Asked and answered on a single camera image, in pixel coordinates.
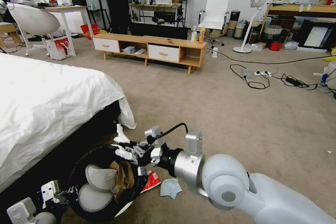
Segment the red bucket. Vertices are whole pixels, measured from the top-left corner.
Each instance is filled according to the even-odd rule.
[[[91,35],[90,35],[88,25],[83,24],[80,27],[81,27],[83,33],[87,36],[87,38],[91,40],[92,38],[91,38]],[[99,34],[98,24],[91,24],[91,28],[92,28],[92,31],[93,31],[93,35]]]
[[[282,42],[272,42],[269,49],[272,51],[279,51],[282,46]]]

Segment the wooden stool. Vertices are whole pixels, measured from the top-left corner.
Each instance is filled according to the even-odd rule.
[[[15,26],[12,23],[1,22],[0,23],[0,33],[9,33],[15,43],[22,43],[22,40],[16,31]],[[2,38],[0,37],[0,47],[6,47]]]

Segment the bed frame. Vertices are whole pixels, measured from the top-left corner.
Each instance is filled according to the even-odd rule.
[[[11,223],[6,213],[7,208],[26,197],[30,197],[36,208],[40,208],[41,194],[37,192],[45,183],[59,180],[62,189],[68,188],[69,175],[76,161],[100,145],[98,140],[103,135],[116,132],[119,115],[120,107],[117,100],[99,111],[0,193],[0,202],[3,206],[0,210],[1,223]]]

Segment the black pants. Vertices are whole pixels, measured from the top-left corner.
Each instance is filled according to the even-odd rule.
[[[131,24],[128,0],[107,0],[113,33],[127,34]]]

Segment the white drawer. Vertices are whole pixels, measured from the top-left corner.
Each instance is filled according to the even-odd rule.
[[[179,61],[179,49],[175,47],[166,47],[161,45],[148,45],[149,58],[167,61]]]
[[[111,51],[119,53],[119,46],[117,40],[107,40],[104,38],[93,38],[93,44],[96,50]]]

